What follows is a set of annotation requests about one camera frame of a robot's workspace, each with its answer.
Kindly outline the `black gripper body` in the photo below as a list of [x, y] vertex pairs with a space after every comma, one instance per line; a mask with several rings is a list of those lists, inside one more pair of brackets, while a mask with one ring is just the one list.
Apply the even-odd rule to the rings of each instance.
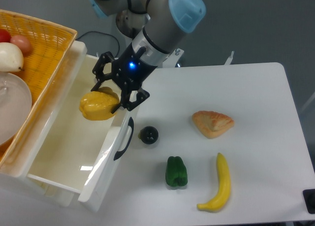
[[130, 94], [141, 88], [143, 81], [155, 70], [156, 65], [150, 65], [141, 60], [147, 52], [145, 46], [141, 46], [134, 52], [130, 44], [122, 55], [114, 60], [111, 65], [113, 82], [120, 88], [122, 94]]

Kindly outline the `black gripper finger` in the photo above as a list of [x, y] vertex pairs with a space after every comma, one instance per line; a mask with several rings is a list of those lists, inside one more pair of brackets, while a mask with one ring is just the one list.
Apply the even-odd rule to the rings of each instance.
[[112, 79], [112, 73], [110, 72], [105, 74], [104, 68], [107, 64], [111, 64], [114, 60], [115, 58], [110, 51], [102, 53], [100, 55], [92, 69], [92, 73], [95, 76], [96, 83], [92, 87], [91, 92], [97, 91], [104, 81]]
[[126, 109], [127, 111], [132, 111], [143, 103], [146, 99], [150, 97], [150, 93], [143, 90], [142, 88], [138, 89], [135, 94], [135, 100], [130, 100], [133, 91], [122, 90], [120, 102], [111, 109], [111, 113], [115, 113], [120, 108]]

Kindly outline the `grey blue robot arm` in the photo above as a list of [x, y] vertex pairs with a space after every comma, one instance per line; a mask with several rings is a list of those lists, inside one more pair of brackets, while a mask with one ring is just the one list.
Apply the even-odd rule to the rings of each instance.
[[111, 52], [100, 55], [92, 73], [97, 91], [104, 81], [112, 80], [121, 90], [119, 108], [133, 110], [150, 94], [142, 89], [144, 80], [195, 30], [204, 18], [203, 0], [92, 0], [96, 12], [106, 16], [129, 10], [147, 14], [149, 19], [125, 51], [116, 59]]

